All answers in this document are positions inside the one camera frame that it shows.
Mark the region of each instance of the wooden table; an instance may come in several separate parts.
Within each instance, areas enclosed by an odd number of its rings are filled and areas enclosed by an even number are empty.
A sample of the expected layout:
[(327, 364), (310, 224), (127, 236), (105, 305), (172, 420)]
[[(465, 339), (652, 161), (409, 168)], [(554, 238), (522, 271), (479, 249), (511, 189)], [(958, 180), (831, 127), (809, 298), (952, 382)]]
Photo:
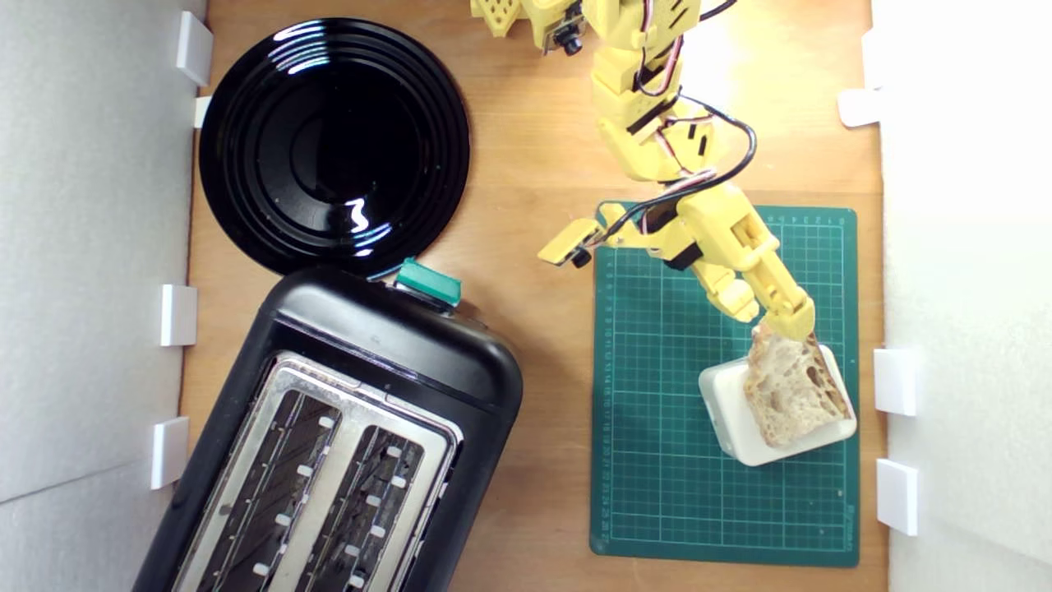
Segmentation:
[[(588, 549), (592, 273), (548, 266), (534, 253), (598, 201), (656, 189), (627, 180), (599, 139), (588, 80), (594, 36), (574, 58), (542, 59), (525, 22), (492, 39), (466, 0), (211, 0), (208, 8), (214, 84), (275, 30), (356, 16), (424, 42), (462, 87), (472, 132), (468, 188), (420, 259), (463, 280), (465, 298), (513, 343), (526, 391), (452, 590), (887, 590), (888, 535), (874, 503), (885, 431), (870, 367), (883, 335), (878, 138), (845, 129), (835, 108), (837, 91), (862, 84), (868, 2), (740, 2), (701, 25), (685, 48), (689, 89), (758, 132), (756, 159), (737, 179), (756, 203), (858, 212), (862, 563), (852, 570), (600, 557)], [(220, 230), (196, 181), (189, 282), (200, 289), (200, 324), (182, 395), (195, 441), (276, 279)]]

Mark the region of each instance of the bread slice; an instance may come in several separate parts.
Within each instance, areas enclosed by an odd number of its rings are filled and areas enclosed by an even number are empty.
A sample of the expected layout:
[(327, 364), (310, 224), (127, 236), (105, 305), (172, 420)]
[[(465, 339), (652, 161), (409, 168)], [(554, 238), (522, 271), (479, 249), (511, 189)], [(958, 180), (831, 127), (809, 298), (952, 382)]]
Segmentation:
[(768, 446), (781, 448), (815, 429), (850, 420), (814, 333), (804, 343), (761, 323), (752, 330), (745, 399)]

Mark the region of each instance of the black plate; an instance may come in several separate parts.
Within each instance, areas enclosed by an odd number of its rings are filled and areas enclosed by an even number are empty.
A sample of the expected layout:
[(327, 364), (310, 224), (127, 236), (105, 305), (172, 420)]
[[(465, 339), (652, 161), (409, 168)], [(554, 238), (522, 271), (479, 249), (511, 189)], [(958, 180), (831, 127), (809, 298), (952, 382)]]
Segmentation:
[(467, 115), (442, 63), (394, 29), (340, 18), (278, 32), (230, 67), (199, 165), (220, 225), (259, 263), (373, 277), (442, 231), (468, 152)]

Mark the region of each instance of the white bracket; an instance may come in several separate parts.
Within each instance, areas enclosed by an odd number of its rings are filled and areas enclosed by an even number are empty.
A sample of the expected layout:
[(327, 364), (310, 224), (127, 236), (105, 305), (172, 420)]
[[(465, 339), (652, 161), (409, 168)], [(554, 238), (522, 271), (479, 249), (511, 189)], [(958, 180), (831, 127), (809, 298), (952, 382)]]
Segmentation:
[(198, 86), (207, 86), (211, 74), (213, 36), (208, 27), (189, 11), (183, 11), (179, 21), (179, 48), (176, 67)]
[(917, 414), (916, 358), (907, 350), (873, 350), (876, 409), (913, 417)]
[(916, 469), (877, 460), (876, 519), (905, 535), (917, 535)]
[(197, 287), (166, 283), (161, 287), (161, 346), (197, 343)]
[(204, 114), (208, 111), (209, 104), (211, 104), (211, 96), (197, 98), (197, 102), (194, 105), (195, 129), (200, 129), (204, 125)]
[(149, 489), (161, 489), (174, 483), (186, 469), (190, 422), (176, 417), (154, 426), (154, 454), (149, 472)]
[(848, 127), (858, 127), (881, 120), (881, 93), (887, 77), (887, 53), (883, 37), (876, 28), (862, 36), (862, 64), (865, 88), (847, 88), (836, 97), (841, 122)]

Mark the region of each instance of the black toaster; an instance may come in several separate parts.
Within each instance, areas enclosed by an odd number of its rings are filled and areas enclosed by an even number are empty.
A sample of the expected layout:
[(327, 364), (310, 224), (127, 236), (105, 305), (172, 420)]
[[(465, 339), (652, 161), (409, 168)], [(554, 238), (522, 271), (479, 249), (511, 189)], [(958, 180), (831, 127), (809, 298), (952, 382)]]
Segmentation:
[(508, 349), (426, 291), (290, 273), (135, 590), (443, 590), (521, 397)]

